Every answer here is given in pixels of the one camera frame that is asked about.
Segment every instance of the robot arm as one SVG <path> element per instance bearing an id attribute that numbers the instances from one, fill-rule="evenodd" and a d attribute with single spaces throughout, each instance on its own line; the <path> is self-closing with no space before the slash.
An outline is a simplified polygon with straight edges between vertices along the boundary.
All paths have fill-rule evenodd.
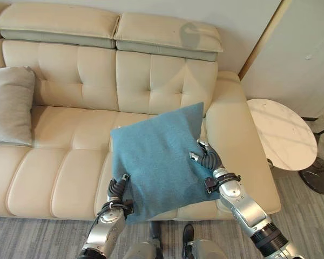
<path id="1" fill-rule="evenodd" d="M 190 158 L 212 172 L 213 177 L 204 182 L 208 193 L 219 193 L 221 202 L 232 211 L 241 229 L 251 238 L 264 258 L 304 259 L 265 211 L 247 195 L 240 184 L 240 176 L 226 170 L 219 155 L 208 143 L 197 142 L 204 155 L 190 153 Z"/>
<path id="2" fill-rule="evenodd" d="M 93 222 L 78 259 L 108 259 L 112 254 L 118 236 L 125 228 L 126 217 L 132 213 L 131 203 L 122 202 L 128 179 L 129 175 L 124 174 L 119 182 L 111 180 L 108 202 Z"/>

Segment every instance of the black shoe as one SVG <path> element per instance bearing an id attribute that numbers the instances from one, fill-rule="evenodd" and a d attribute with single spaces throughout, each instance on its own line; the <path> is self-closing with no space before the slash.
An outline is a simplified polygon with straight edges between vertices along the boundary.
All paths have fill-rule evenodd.
<path id="1" fill-rule="evenodd" d="M 184 228 L 183 233 L 183 259 L 193 258 L 191 246 L 188 246 L 187 243 L 193 241 L 194 239 L 194 229 L 191 224 L 188 224 Z"/>

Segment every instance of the blue pillow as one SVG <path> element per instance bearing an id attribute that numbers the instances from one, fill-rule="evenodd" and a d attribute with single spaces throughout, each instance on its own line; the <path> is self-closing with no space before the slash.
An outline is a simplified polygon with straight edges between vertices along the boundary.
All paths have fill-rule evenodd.
<path id="1" fill-rule="evenodd" d="M 127 217 L 128 224 L 218 199 L 205 191 L 209 170 L 188 155 L 202 153 L 196 142 L 202 119 L 203 103 L 198 103 L 111 131 L 113 175 L 117 181 L 130 175 L 124 199 L 133 199 L 134 213 Z"/>

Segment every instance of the marble tabletop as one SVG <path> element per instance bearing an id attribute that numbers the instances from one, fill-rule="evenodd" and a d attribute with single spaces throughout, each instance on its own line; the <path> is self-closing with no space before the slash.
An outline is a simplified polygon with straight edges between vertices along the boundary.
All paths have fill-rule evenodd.
<path id="1" fill-rule="evenodd" d="M 265 155 L 275 167 L 299 171 L 317 156 L 317 143 L 304 120 L 288 107 L 267 99 L 248 102 Z"/>

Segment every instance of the beige leather sofa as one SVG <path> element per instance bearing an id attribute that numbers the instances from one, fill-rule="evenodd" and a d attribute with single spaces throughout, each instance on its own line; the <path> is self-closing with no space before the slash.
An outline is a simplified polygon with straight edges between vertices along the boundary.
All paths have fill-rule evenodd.
<path id="1" fill-rule="evenodd" d="M 0 33 L 0 67 L 30 66 L 37 77 L 33 145 L 0 142 L 0 216 L 93 219 L 112 177 L 110 130 L 199 101 L 201 138 L 264 210 L 280 209 L 239 78 L 218 72 L 213 26 L 16 3 L 1 13 Z M 231 218 L 206 201 L 154 219 Z"/>

